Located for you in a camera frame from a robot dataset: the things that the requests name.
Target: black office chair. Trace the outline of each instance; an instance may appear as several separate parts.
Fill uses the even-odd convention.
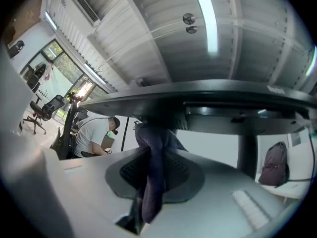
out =
[[[31,90],[35,93],[38,87],[36,87],[39,83],[40,78],[44,75],[46,71],[46,65],[41,65],[38,69],[36,69],[33,75],[28,79],[26,84],[31,88]]]
[[[35,112],[33,115],[35,119],[28,116],[27,119],[23,119],[23,123],[25,121],[29,121],[34,124],[33,134],[36,134],[36,125],[43,129],[44,134],[46,134],[46,130],[42,127],[42,120],[48,121],[49,119],[51,119],[53,112],[64,106],[65,103],[63,102],[63,100],[64,98],[61,95],[56,95],[50,102],[46,103],[42,108],[40,108],[34,101],[32,101],[30,103],[30,107]]]
[[[59,137],[60,145],[55,148],[51,146],[51,148],[57,152],[59,160],[66,160],[72,158],[73,138],[71,138],[70,131],[76,112],[77,103],[73,102],[71,103],[70,109],[67,113],[63,135]]]

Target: cap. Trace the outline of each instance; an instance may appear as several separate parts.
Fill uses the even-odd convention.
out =
[[[120,127],[120,120],[117,117],[111,117],[115,123],[115,129]]]

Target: chair base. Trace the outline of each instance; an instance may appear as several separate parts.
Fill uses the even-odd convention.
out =
[[[36,134],[36,125],[38,127],[40,127],[42,130],[44,130],[44,135],[46,135],[46,130],[42,127],[42,121],[41,121],[41,118],[40,118],[40,123],[37,121],[38,117],[36,117],[35,119],[31,118],[30,116],[27,117],[27,119],[23,119],[23,123],[25,121],[28,121],[28,122],[31,122],[34,124],[34,131],[33,131],[33,134],[35,135]]]

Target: man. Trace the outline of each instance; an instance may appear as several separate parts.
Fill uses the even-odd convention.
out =
[[[37,83],[35,88],[33,89],[33,92],[36,92],[39,89],[40,85],[43,85],[45,82],[49,81],[49,79],[51,78],[51,74],[53,71],[53,65],[54,65],[53,60],[44,61],[44,62],[39,63],[37,66],[35,66],[35,71],[43,65],[46,67],[45,72],[44,72],[43,76],[39,79],[39,82]]]
[[[96,155],[104,155],[106,152],[101,148],[101,143],[108,131],[119,128],[120,120],[111,118],[86,118],[78,122],[76,136],[76,148],[74,154],[83,158],[81,152]]]

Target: vent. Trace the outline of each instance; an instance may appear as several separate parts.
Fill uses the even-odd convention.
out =
[[[100,19],[95,14],[93,9],[89,6],[86,0],[74,0],[77,5],[80,7],[81,11],[86,15],[86,17],[91,22],[92,26],[96,26],[100,23]]]
[[[143,78],[138,78],[136,80],[138,86],[140,87],[146,87],[146,86],[149,86],[149,84],[143,79]]]
[[[232,196],[254,230],[258,230],[270,222],[268,215],[244,190],[237,190],[232,193]]]

